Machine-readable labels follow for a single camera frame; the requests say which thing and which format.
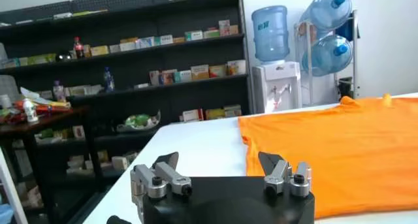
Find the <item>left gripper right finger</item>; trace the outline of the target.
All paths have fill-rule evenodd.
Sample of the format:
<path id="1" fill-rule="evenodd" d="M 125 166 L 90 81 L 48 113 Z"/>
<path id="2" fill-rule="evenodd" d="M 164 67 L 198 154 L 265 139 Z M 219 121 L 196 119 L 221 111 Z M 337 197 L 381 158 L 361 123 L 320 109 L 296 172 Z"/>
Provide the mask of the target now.
<path id="1" fill-rule="evenodd" d="M 269 197 L 277 197 L 289 191 L 294 197 L 305 198 L 310 194 L 312 169 L 307 162 L 300 162 L 296 172 L 280 155 L 259 152 L 258 158 L 264 170 L 264 190 Z"/>

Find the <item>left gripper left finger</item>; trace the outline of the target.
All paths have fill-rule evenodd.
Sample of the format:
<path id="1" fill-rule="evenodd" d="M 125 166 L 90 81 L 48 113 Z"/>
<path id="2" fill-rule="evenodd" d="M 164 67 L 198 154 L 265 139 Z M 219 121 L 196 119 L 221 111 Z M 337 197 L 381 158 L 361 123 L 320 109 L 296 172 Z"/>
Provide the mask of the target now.
<path id="1" fill-rule="evenodd" d="M 176 171 L 178 158 L 178 152 L 161 155 L 151 167 L 135 165 L 130 171 L 131 199 L 138 212 L 144 211 L 145 196 L 162 199 L 167 195 L 167 187 L 171 187 L 171 192 L 181 197 L 191 196 L 191 178 Z"/>

